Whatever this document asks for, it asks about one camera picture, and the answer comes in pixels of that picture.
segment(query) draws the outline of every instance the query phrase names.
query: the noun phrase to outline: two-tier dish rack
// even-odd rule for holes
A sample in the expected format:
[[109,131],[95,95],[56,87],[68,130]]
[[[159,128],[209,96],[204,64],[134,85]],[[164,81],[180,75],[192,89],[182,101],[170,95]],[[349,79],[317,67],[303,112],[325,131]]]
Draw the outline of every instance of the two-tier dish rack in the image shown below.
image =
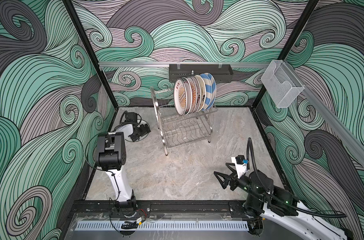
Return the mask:
[[206,111],[180,116],[175,110],[173,101],[165,99],[165,96],[172,96],[173,94],[174,90],[171,88],[160,91],[151,88],[151,97],[166,156],[168,154],[167,149],[172,147],[203,139],[208,139],[210,142],[213,127],[209,122],[209,116],[218,110],[213,105]]

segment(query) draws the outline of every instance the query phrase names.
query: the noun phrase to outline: plate on table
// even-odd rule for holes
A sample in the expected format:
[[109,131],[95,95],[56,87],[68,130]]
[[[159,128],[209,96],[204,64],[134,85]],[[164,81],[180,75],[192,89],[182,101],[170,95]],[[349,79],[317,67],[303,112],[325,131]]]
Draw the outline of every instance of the plate on table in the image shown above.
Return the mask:
[[210,109],[214,105],[214,101],[215,101],[216,83],[215,83],[215,79],[214,79],[213,75],[211,75],[209,73],[205,73],[205,74],[210,78],[210,82],[211,82],[211,89],[212,89],[211,100],[210,100],[210,104],[208,104],[208,107],[206,108],[206,109]]
[[194,77],[191,76],[191,79],[194,81],[195,86],[196,86],[196,104],[195,104],[195,108],[193,110],[193,113],[198,112],[199,109],[199,105],[200,105],[200,101],[201,101],[201,87],[199,85],[198,80]]
[[186,89],[184,88],[183,81],[178,78],[174,86],[174,105],[177,113],[183,115],[186,111]]
[[190,83],[188,82],[187,78],[183,77],[182,81],[184,84],[184,89],[186,91],[186,109],[184,110],[184,114],[188,114],[191,108],[191,99],[193,98],[193,94],[191,93]]
[[196,106],[196,85],[191,77],[187,77],[187,81],[191,87],[191,108],[188,113],[192,113]]
[[198,80],[199,87],[201,89],[201,100],[200,100],[199,107],[197,110],[197,112],[199,112],[200,110],[202,110],[204,101],[206,100],[206,85],[204,84],[204,80],[201,76],[195,75],[194,77]]
[[203,74],[200,74],[199,76],[202,77],[202,79],[204,80],[204,84],[206,86],[206,99],[204,100],[204,105],[203,105],[202,110],[207,110],[208,105],[210,104],[210,101],[211,101],[211,93],[212,93],[211,81],[207,74],[203,73]]

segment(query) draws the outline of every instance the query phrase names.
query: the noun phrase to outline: patterned wallpaper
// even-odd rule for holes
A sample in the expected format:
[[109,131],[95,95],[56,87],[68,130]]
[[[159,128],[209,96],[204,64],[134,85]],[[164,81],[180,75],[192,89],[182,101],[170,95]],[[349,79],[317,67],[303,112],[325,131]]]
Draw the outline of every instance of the patterned wallpaper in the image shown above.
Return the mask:
[[114,109],[79,42],[62,0],[0,0],[0,239],[58,239],[87,183]]
[[[287,60],[364,146],[364,1],[316,9]],[[257,108],[290,185],[314,210],[364,239],[364,168],[303,96],[278,109],[268,94]]]
[[[277,59],[307,0],[73,3],[100,61],[268,62]],[[117,102],[124,106],[152,105],[150,87],[174,87],[167,68],[104,70]],[[217,85],[216,105],[251,105],[258,94],[264,70],[234,70],[233,82]]]

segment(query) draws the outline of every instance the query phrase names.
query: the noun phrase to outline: gray floor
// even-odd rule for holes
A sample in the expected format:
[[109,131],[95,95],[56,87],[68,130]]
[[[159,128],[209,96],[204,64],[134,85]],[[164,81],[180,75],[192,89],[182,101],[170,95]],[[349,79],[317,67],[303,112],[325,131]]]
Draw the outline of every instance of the gray floor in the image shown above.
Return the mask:
[[[120,108],[122,113],[139,113],[151,133],[140,142],[127,142],[127,178],[137,200],[241,200],[246,192],[222,189],[214,171],[230,174],[225,166],[231,156],[246,155],[248,137],[252,138],[258,169],[283,187],[249,108],[218,108],[210,116],[211,143],[207,140],[169,149],[165,156],[154,108]],[[114,199],[114,190],[105,172],[96,171],[86,200]]]

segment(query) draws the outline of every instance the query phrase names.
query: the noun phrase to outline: metal dish rack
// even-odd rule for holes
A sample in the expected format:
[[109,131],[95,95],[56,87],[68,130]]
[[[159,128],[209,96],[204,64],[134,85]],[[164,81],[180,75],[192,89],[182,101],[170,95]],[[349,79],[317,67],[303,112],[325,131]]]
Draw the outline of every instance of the metal dish rack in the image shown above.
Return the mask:
[[172,147],[203,139],[208,139],[208,142],[210,142],[213,127],[209,122],[209,116],[211,113],[218,111],[216,106],[213,105],[207,111],[180,116],[177,114],[174,105],[169,103],[169,99],[162,99],[162,96],[169,96],[170,94],[174,94],[174,89],[154,91],[151,88],[151,98],[154,103],[165,155],[167,156],[167,149]]

